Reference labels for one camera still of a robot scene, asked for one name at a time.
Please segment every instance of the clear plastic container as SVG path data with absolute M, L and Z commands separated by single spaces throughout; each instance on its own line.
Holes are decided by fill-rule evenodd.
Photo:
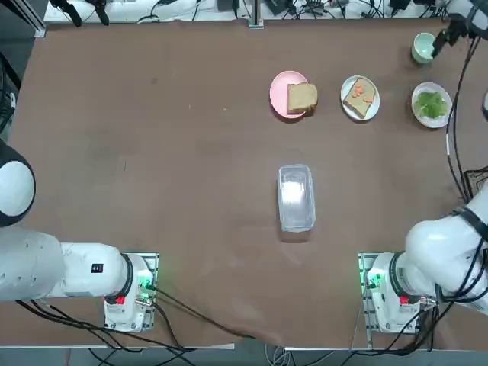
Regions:
M 283 165 L 278 171 L 278 208 L 281 229 L 301 233 L 315 223 L 312 175 L 303 164 Z

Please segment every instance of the pink plate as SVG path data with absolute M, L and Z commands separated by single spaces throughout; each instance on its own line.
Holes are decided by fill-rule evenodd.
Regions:
M 288 84 L 300 84 L 301 82 L 308 82 L 305 76 L 296 71 L 280 72 L 271 83 L 269 88 L 269 99 L 275 111 L 285 118 L 299 118 L 305 112 L 300 114 L 287 113 L 287 87 Z

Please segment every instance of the white plate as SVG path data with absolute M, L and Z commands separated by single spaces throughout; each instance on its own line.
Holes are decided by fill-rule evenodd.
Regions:
M 376 91 L 376 95 L 374 96 L 373 103 L 371 103 L 371 106 L 368 109 L 368 112 L 366 113 L 366 116 L 364 118 L 359 117 L 356 112 L 354 112 L 351 108 L 347 107 L 344 105 L 344 99 L 348 95 L 349 91 L 351 90 L 352 86 L 356 82 L 357 79 L 363 78 L 368 80 L 373 86 L 374 90 Z M 350 117 L 355 120 L 370 120 L 373 118 L 376 113 L 378 113 L 378 109 L 380 109 L 380 92 L 378 91 L 376 85 L 368 78 L 365 78 L 364 76 L 360 75 L 354 75 L 351 76 L 349 79 L 347 79 L 344 84 L 342 84 L 341 88 L 341 104 L 342 104 L 342 109 L 344 109 L 344 112 Z
M 423 92 L 439 92 L 442 96 L 442 99 L 448 104 L 448 112 L 445 116 L 440 116 L 439 118 L 428 118 L 428 117 L 420 117 L 415 113 L 413 109 L 413 104 L 416 102 L 417 98 L 419 97 L 420 93 Z M 415 89 L 413 89 L 412 93 L 412 112 L 418 122 L 423 124 L 428 128 L 441 128 L 448 124 L 449 112 L 451 112 L 452 108 L 452 100 L 449 94 L 442 88 L 440 85 L 435 84 L 434 82 L 423 82 L 422 84 L 417 85 Z

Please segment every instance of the bread slice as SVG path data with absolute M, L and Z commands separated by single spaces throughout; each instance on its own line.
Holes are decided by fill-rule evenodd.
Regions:
M 365 118 L 369 107 L 373 104 L 376 89 L 367 79 L 358 78 L 343 103 L 351 108 L 360 118 Z
M 300 84 L 288 84 L 287 88 L 287 112 L 300 114 L 314 110 L 319 101 L 317 88 L 314 84 L 302 82 Z

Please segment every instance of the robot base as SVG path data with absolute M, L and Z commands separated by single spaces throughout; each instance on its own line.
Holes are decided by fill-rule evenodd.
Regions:
M 360 253 L 359 271 L 368 343 L 371 331 L 398 333 L 419 312 L 420 302 L 403 303 L 391 286 L 389 269 L 393 253 Z M 413 321 L 403 333 L 418 332 Z
M 121 332 L 142 332 L 154 327 L 153 291 L 140 284 L 157 285 L 158 253 L 125 253 L 133 266 L 133 280 L 123 303 L 110 304 L 104 300 L 106 328 Z

